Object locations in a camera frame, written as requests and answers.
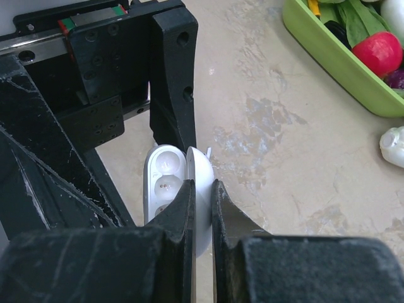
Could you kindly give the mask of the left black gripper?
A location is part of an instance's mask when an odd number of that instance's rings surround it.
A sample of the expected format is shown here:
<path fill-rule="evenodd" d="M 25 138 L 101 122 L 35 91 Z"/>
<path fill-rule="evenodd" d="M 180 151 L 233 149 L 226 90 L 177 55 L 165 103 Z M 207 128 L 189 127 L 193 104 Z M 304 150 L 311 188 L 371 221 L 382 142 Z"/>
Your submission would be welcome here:
<path fill-rule="evenodd" d="M 125 116 L 145 110 L 146 39 L 135 23 L 122 22 L 128 11 L 127 1 L 1 2 L 1 228 L 8 239 L 133 225 L 97 152 L 75 148 L 113 140 Z"/>

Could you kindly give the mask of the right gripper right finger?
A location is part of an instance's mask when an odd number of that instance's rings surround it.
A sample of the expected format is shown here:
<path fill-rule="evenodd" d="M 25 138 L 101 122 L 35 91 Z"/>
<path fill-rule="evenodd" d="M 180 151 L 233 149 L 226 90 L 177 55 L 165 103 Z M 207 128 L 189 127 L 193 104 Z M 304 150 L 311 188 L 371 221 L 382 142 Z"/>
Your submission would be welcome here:
<path fill-rule="evenodd" d="M 211 192 L 215 302 L 402 302 L 403 272 L 366 237 L 272 235 Z"/>

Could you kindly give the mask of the white oval charging case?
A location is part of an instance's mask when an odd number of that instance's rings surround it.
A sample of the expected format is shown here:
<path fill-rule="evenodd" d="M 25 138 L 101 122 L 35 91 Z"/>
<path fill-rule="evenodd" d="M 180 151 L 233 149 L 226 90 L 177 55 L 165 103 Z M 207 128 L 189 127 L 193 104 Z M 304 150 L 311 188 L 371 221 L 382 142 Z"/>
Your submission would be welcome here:
<path fill-rule="evenodd" d="M 196 257 L 202 256 L 212 239 L 211 191 L 214 170 L 205 152 L 190 147 L 186 152 L 172 145 L 155 145 L 143 168 L 143 218 L 148 224 L 175 198 L 182 183 L 196 186 Z"/>

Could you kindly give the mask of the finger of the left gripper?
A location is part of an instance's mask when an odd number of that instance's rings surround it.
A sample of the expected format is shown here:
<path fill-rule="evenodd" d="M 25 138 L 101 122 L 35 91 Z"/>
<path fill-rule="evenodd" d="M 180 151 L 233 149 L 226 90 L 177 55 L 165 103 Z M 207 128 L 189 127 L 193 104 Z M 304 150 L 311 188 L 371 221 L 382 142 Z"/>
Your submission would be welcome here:
<path fill-rule="evenodd" d="M 196 146 L 194 61 L 198 22 L 181 1 L 151 18 L 150 128 L 159 145 Z"/>

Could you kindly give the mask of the white earbud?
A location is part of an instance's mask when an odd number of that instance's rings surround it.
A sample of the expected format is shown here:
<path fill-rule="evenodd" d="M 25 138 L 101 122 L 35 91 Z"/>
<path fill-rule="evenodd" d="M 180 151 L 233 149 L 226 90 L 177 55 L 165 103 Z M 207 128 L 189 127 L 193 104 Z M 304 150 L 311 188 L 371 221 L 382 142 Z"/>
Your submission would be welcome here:
<path fill-rule="evenodd" d="M 212 148 L 209 146 L 209 147 L 206 149 L 205 157 L 209 160 L 209 159 L 211 158 L 211 154 L 212 154 Z"/>

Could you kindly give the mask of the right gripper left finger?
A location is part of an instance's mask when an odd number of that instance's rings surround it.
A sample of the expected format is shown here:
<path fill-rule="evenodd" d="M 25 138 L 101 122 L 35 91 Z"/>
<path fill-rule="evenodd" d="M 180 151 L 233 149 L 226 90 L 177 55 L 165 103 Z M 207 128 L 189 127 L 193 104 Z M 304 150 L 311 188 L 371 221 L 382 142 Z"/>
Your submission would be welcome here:
<path fill-rule="evenodd" d="M 194 302 L 196 187 L 143 227 L 30 232 L 1 257 L 2 302 Z"/>

